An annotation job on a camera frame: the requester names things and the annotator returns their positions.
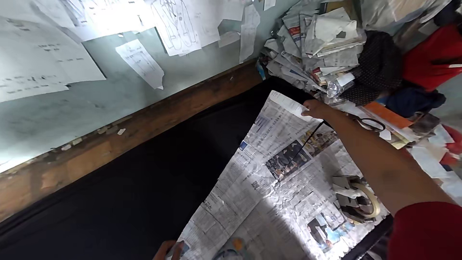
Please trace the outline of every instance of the wall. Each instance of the wall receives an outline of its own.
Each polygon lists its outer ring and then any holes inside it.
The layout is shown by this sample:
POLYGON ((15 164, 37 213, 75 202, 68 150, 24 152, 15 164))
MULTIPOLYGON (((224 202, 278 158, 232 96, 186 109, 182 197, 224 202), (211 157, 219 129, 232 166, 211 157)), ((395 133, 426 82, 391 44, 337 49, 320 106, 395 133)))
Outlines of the wall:
MULTIPOLYGON (((270 37, 275 19, 298 0, 278 0, 261 16, 255 51, 270 37)), ((225 20, 220 33, 240 30, 225 20)), ((84 43, 107 80, 71 84, 68 91, 0 103, 0 172, 90 133, 189 86, 238 65, 240 42, 223 48, 210 44, 186 56, 169 57, 154 28, 124 37, 107 36, 84 43), (116 53, 115 47, 138 38, 164 70, 164 90, 151 88, 116 53)))

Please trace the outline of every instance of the hand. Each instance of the hand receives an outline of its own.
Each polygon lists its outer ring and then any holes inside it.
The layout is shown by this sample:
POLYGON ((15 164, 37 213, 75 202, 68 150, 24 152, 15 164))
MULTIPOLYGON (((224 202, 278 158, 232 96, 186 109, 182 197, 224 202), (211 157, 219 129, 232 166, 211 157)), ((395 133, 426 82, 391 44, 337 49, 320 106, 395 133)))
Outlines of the hand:
MULTIPOLYGON (((164 241, 162 245, 160 245, 159 250, 157 250, 156 255, 152 260, 164 260, 165 256, 167 255, 168 251, 175 245, 175 240, 168 240, 164 241)), ((173 252, 173 256, 171 260, 179 260, 181 250, 183 249, 184 242, 180 242, 180 244, 175 248, 173 252)))
POLYGON ((303 103, 303 106, 309 110, 302 112, 302 116, 311 116, 319 119, 326 119, 326 116, 335 111, 334 108, 324 104, 317 99, 310 99, 303 103))

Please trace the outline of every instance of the red shirt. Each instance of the red shirt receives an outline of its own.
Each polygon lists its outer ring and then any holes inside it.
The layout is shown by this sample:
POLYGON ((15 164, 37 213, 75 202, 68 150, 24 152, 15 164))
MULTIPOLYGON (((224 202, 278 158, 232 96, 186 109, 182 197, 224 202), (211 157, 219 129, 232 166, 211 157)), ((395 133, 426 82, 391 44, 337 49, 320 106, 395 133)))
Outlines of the red shirt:
POLYGON ((462 207, 423 202, 400 209, 393 223, 388 259, 462 259, 462 207))

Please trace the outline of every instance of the polka dot fabric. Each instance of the polka dot fabric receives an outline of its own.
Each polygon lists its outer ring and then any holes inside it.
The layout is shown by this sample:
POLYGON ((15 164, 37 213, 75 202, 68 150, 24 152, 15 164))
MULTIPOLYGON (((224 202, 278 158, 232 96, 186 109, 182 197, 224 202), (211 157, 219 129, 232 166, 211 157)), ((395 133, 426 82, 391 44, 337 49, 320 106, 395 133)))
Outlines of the polka dot fabric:
POLYGON ((355 85, 340 97, 356 105, 374 101, 384 90, 401 86, 402 56, 392 37, 382 31, 366 31, 367 41, 352 73, 355 85))

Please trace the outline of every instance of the scissors handle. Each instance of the scissors handle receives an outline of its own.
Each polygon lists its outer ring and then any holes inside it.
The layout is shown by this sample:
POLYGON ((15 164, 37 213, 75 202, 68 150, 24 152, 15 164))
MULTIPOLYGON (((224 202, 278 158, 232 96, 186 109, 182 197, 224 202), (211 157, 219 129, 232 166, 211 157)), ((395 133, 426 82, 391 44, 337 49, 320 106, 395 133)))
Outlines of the scissors handle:
POLYGON ((373 118, 359 118, 357 115, 354 115, 354 114, 350 114, 350 113, 346 113, 347 116, 349 116, 353 121, 356 121, 358 122, 360 125, 362 125, 363 127, 365 127, 367 130, 370 130, 370 131, 374 131, 374 132, 382 132, 385 130, 385 125, 376 120, 376 119, 373 119, 373 118), (365 121, 372 121, 378 125, 381 126, 381 128, 377 128, 376 126, 373 126, 373 125, 370 125, 368 123, 366 123, 365 121))

